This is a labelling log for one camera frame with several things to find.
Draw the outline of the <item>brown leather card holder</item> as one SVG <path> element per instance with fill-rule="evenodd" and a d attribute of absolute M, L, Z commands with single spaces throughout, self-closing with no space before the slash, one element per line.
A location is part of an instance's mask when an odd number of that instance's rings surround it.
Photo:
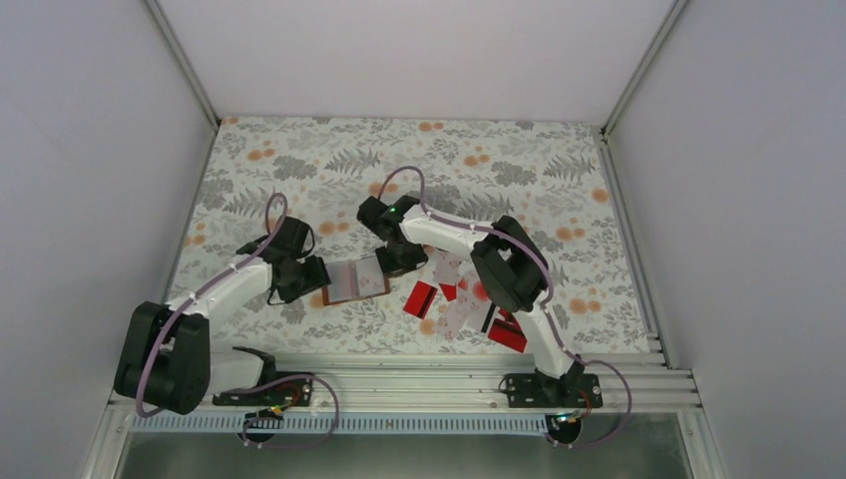
<path fill-rule="evenodd" d="M 386 295 L 390 284 L 375 255 L 326 265 L 329 284 L 322 289 L 324 305 Z"/>

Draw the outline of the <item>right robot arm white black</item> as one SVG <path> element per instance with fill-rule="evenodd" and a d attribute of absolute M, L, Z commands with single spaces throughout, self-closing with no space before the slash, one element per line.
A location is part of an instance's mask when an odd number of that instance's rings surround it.
<path fill-rule="evenodd" d="M 548 310 L 553 295 L 548 264 L 516 219 L 476 224 L 410 196 L 392 205 L 369 197 L 357 219 L 384 242 L 376 257 L 389 277 L 418 268 L 427 258 L 426 245 L 470 260 L 490 300 L 511 313 L 527 339 L 535 360 L 528 391 L 538 395 L 531 405 L 564 406 L 576 398 L 585 366 L 567 350 Z"/>

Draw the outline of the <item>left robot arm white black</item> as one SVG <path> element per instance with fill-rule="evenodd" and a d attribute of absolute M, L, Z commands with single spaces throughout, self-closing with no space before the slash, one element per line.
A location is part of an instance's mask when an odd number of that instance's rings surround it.
<path fill-rule="evenodd" d="M 178 414 L 207 397 L 239 391 L 262 404 L 277 390 L 267 353 L 247 346 L 214 353 L 211 338 L 249 301 L 277 297 L 294 302 L 330 283 L 323 259 L 313 254 L 314 232 L 285 218 L 272 234 L 240 247 L 233 262 L 199 290 L 160 304 L 145 301 L 130 318 L 113 390 Z"/>

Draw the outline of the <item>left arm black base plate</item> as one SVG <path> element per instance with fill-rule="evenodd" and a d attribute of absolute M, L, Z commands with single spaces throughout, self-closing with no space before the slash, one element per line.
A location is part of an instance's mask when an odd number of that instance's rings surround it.
<path fill-rule="evenodd" d="M 309 373 L 280 372 L 268 380 L 270 387 L 260 386 L 260 391 L 252 393 L 226 392 L 212 397 L 215 406 L 243 407 L 306 407 L 310 405 L 313 389 L 313 376 Z"/>

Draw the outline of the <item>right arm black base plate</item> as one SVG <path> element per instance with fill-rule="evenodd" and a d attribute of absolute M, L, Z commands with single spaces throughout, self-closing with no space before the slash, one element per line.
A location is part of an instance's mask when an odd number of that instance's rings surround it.
<path fill-rule="evenodd" d="M 513 409 L 602 408 L 599 377 L 583 373 L 575 379 L 551 379 L 539 372 L 506 374 L 498 385 Z"/>

